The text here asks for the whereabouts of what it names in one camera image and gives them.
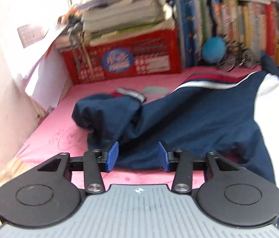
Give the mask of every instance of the circular sticker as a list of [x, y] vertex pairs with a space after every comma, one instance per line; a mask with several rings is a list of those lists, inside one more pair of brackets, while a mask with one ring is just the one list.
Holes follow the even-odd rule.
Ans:
[[120, 73], [133, 65], [134, 58], [126, 49], [113, 49], [102, 57], [103, 68], [108, 72]]

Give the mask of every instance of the pink bed sheet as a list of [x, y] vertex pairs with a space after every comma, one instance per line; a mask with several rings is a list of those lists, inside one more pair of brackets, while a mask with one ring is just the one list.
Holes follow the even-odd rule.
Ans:
[[[240, 77], [252, 71], [237, 68], [230, 73], [222, 74]], [[69, 152], [70, 156], [82, 156], [88, 149], [86, 143], [88, 131], [78, 127], [71, 119], [72, 110], [77, 100], [92, 94], [111, 93], [119, 87], [141, 92], [147, 86], [157, 86], [164, 87], [172, 92], [190, 74], [200, 72], [218, 73], [213, 67], [199, 66], [186, 69], [181, 74], [137, 76], [74, 86], [58, 107], [37, 127], [16, 156], [32, 167], [62, 151]], [[166, 173], [162, 170], [130, 171], [114, 169], [110, 173], [102, 173], [102, 177], [105, 187], [108, 189], [110, 184], [159, 183], [171, 185], [174, 173]], [[78, 188], [84, 188], [83, 173], [74, 172], [72, 182]], [[203, 173], [194, 171], [193, 188], [200, 187], [203, 182]]]

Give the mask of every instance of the crate label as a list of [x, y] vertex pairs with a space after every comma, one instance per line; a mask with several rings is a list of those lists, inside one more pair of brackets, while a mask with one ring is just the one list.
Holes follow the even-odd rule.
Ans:
[[121, 48], [110, 50], [102, 57], [103, 68], [112, 73], [126, 71], [133, 65], [133, 61], [130, 51]]
[[154, 56], [136, 57], [135, 59], [136, 72], [140, 74], [164, 72], [170, 70], [169, 56]]

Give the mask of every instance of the textured gray surface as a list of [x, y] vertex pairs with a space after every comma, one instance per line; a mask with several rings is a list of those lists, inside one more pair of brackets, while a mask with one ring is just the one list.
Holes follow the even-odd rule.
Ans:
[[204, 215], [188, 195], [166, 185], [112, 185], [89, 196], [68, 220], [43, 229], [4, 225], [0, 238], [275, 238], [270, 225], [258, 229], [226, 227]]

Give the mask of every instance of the red stripe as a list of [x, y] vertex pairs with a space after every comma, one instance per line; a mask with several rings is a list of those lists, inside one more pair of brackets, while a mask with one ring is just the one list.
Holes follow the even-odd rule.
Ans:
[[228, 76], [222, 76], [222, 75], [193, 75], [191, 77], [188, 77], [184, 82], [195, 80], [195, 79], [208, 79], [210, 81], [222, 81], [222, 82], [240, 82], [243, 80], [245, 76], [239, 77], [239, 78], [233, 78]]
[[124, 95], [122, 95], [120, 93], [117, 93], [117, 92], [112, 92], [110, 95], [113, 96], [113, 97], [123, 97], [124, 96]]

